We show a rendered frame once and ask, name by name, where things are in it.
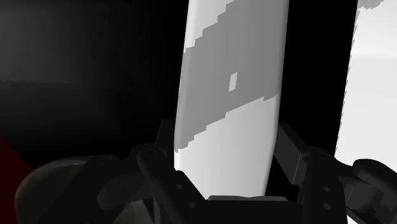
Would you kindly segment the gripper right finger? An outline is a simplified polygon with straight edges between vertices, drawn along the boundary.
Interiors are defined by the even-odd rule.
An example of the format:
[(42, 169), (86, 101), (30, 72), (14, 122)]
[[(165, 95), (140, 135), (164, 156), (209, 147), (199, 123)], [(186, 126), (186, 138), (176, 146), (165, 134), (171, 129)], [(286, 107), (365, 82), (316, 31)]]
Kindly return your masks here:
[(306, 145), (287, 124), (277, 128), (274, 156), (300, 188), (302, 224), (397, 224), (397, 172), (374, 159), (347, 165)]

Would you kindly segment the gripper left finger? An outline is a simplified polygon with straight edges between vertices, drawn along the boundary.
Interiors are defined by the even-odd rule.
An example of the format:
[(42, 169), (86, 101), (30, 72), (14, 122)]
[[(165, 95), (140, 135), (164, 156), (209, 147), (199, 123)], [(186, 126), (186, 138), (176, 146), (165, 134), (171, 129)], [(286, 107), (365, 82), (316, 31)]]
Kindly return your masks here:
[(105, 186), (115, 184), (122, 200), (153, 199), (159, 216), (170, 224), (205, 224), (206, 200), (173, 163), (174, 120), (162, 120), (153, 144), (135, 147), (126, 160), (111, 155), (91, 158), (83, 167), (92, 178), (83, 224), (111, 224), (123, 206), (106, 209), (97, 197)]

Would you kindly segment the white tall rounded cylinder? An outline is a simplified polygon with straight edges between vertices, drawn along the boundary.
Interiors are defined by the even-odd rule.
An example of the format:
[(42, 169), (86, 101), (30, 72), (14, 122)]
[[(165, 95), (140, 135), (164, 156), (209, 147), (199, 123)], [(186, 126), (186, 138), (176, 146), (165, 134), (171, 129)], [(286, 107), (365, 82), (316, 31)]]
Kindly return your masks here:
[(203, 197), (265, 194), (290, 0), (189, 0), (174, 167)]

